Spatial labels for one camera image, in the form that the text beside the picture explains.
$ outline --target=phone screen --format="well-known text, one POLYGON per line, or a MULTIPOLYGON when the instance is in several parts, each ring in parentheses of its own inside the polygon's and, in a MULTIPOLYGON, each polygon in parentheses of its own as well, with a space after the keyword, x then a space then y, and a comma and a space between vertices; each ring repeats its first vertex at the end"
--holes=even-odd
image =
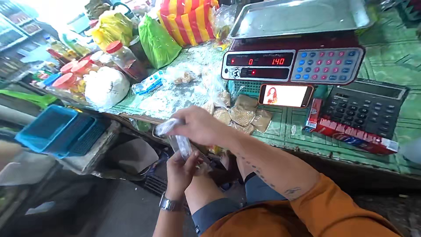
POLYGON ((306 107, 312 89, 311 86, 263 85, 259 102, 266 105, 306 107))

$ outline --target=green bag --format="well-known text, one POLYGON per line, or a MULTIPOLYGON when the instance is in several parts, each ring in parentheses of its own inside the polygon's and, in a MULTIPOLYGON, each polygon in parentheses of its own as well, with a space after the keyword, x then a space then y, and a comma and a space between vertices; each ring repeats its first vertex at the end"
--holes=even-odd
POLYGON ((156 69, 170 64, 181 51, 168 31, 148 15, 139 24, 139 37, 149 62, 156 69))

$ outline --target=calculator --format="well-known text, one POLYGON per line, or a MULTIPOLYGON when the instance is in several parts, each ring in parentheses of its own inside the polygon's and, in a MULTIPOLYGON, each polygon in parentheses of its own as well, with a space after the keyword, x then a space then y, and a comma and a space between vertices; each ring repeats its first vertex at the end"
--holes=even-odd
POLYGON ((406 86, 358 78, 332 88, 321 117, 392 139, 408 92, 406 86))

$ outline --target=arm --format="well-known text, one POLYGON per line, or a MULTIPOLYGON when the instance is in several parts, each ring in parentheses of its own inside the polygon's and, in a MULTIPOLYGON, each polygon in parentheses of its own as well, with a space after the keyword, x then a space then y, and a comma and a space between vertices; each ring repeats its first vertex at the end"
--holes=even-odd
MULTIPOLYGON (((175 153, 167 161, 168 186, 165 197, 172 201, 182 202, 184 191, 192 182, 196 171, 196 164, 203 162, 199 158, 199 152, 194 152, 184 163, 180 152, 175 153)), ((182 237, 183 236, 184 211, 159 212, 153 237, 182 237)))
POLYGON ((171 134, 184 135, 202 145, 228 148, 290 200, 309 191, 320 179, 320 173, 298 157, 227 127, 200 107, 179 110, 174 117, 184 119, 186 125, 176 127, 171 134))

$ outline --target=scale keypad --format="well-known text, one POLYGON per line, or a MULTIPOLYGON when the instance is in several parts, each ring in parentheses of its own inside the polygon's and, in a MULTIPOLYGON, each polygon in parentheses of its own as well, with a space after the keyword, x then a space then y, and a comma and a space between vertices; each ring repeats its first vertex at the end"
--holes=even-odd
POLYGON ((291 82, 347 84, 356 77, 362 56, 360 48, 299 50, 291 82))

